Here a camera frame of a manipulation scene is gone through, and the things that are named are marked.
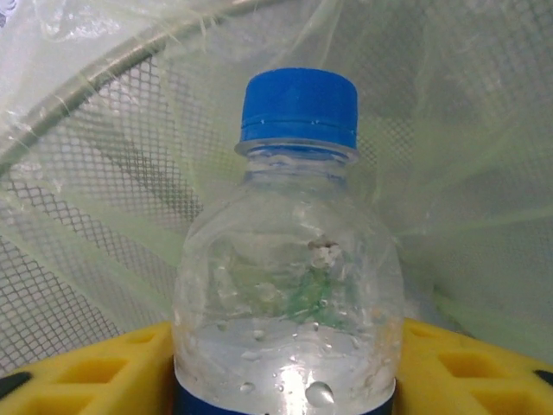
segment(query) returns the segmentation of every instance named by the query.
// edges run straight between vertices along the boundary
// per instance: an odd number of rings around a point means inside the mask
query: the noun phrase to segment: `plastic bottle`
[[[403,286],[356,206],[357,93],[285,68],[247,88],[241,186],[198,216],[175,288],[175,414],[391,413]]]

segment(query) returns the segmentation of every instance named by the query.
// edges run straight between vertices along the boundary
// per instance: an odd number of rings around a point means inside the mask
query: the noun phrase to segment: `bottle cap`
[[[357,117],[357,91],[346,78],[319,69],[277,69],[248,84],[240,143],[299,138],[355,149]]]

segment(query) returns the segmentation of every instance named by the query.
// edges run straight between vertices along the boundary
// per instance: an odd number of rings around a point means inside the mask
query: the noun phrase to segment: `water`
[[[178,351],[187,362],[185,368],[177,361],[178,380],[212,405],[270,415],[359,415],[391,396],[386,367],[367,360],[370,336],[354,342],[321,324],[276,318],[264,326],[263,336],[246,319],[198,330],[194,346]]]

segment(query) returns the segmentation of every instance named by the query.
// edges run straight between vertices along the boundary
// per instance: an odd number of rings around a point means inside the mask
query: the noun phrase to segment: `water droplet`
[[[246,350],[242,353],[242,359],[247,361],[258,361],[261,359],[261,354],[258,352],[253,352],[251,350]]]
[[[217,322],[217,329],[220,331],[225,331],[228,323],[224,320],[221,320],[220,322]]]
[[[352,337],[352,345],[353,345],[353,348],[360,347],[359,340],[357,339],[357,337]]]
[[[253,338],[258,342],[262,341],[265,338],[264,330],[253,330]]]
[[[252,392],[254,389],[256,388],[256,386],[251,383],[251,382],[245,382],[242,384],[242,386],[240,387],[240,392],[242,393],[250,393]]]
[[[313,382],[305,390],[305,397],[308,402],[315,408],[330,406],[334,404],[334,395],[329,385],[324,382]]]
[[[265,303],[275,302],[280,292],[271,283],[258,283],[256,284],[257,296]]]

